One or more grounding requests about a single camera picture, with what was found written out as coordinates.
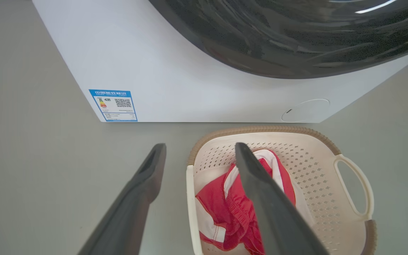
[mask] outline plastic laundry basket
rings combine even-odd
[[[360,168],[343,156],[327,137],[312,129],[296,126],[249,126],[213,132],[194,146],[186,172],[188,217],[196,255],[249,254],[243,244],[222,251],[199,238],[199,218],[195,195],[210,181],[235,163],[236,142],[246,143],[252,151],[274,151],[305,195],[315,224],[315,234],[332,255],[372,255],[377,233],[371,219],[374,196]],[[341,178],[337,163],[344,162],[358,176],[366,196],[366,211],[358,212]]]

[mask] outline basket handle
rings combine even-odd
[[[350,205],[353,208],[353,211],[355,211],[355,213],[357,213],[359,216],[363,217],[364,220],[371,220],[372,219],[372,215],[374,212],[374,194],[373,194],[373,190],[371,188],[371,184],[369,184],[368,178],[366,178],[366,176],[364,175],[363,171],[361,171],[361,169],[353,162],[351,161],[349,158],[346,158],[344,155],[339,154],[335,156],[335,170],[338,174],[338,177],[340,178],[341,184],[343,185],[344,191],[346,192],[347,198],[350,201]],[[350,169],[356,174],[356,176],[358,177],[358,179],[361,182],[361,185],[363,186],[364,189],[364,197],[366,199],[366,210],[364,211],[364,213],[360,213],[357,208],[355,207],[355,205],[353,204],[352,199],[350,198],[349,192],[347,191],[347,188],[344,184],[344,181],[342,179],[342,176],[340,174],[340,170],[338,169],[338,162],[344,162],[347,166],[350,167]]]

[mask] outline white washing machine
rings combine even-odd
[[[408,0],[34,4],[101,121],[319,123],[408,64]]]

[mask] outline washing machine door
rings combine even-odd
[[[408,0],[149,0],[177,31],[239,70],[344,74],[408,53]]]

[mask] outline gray floor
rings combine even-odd
[[[0,255],[76,254],[149,149],[168,146],[141,254],[191,255],[185,166],[224,123],[101,123],[31,2],[0,0]],[[408,254],[408,66],[316,129],[369,178],[376,254]],[[347,176],[360,203],[358,182]]]

